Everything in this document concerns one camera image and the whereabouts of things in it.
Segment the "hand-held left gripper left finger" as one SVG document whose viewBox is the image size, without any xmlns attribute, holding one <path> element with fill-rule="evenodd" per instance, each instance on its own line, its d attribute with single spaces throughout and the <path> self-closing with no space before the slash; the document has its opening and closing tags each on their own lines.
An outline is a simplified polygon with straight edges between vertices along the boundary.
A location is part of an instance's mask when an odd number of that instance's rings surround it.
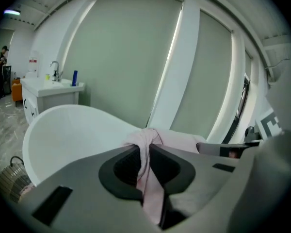
<svg viewBox="0 0 291 233">
<path fill-rule="evenodd" d="M 137 200 L 115 197 L 101 184 L 100 167 L 137 146 L 76 160 L 38 184 L 21 201 L 23 219 L 34 233 L 160 233 Z"/>
</svg>

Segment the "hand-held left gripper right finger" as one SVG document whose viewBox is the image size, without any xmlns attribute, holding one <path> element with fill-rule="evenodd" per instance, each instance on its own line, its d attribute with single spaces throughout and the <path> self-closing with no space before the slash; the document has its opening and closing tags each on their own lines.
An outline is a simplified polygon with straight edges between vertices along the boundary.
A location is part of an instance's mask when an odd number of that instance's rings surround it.
<svg viewBox="0 0 291 233">
<path fill-rule="evenodd" d="M 238 159 L 149 147 L 150 167 L 163 189 L 159 227 L 171 228 L 200 211 L 219 192 Z"/>
</svg>

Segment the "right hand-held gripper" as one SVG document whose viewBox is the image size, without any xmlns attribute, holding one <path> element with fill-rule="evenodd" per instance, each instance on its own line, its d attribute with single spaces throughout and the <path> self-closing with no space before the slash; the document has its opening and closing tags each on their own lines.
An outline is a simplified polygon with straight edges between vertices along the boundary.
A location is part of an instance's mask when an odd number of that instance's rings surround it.
<svg viewBox="0 0 291 233">
<path fill-rule="evenodd" d="M 259 146 L 261 141 L 277 136 L 283 132 L 273 109 L 269 109 L 255 120 L 255 125 L 245 131 L 244 142 L 241 144 L 210 144 L 197 143 L 200 154 L 240 159 L 244 150 Z"/>
</svg>

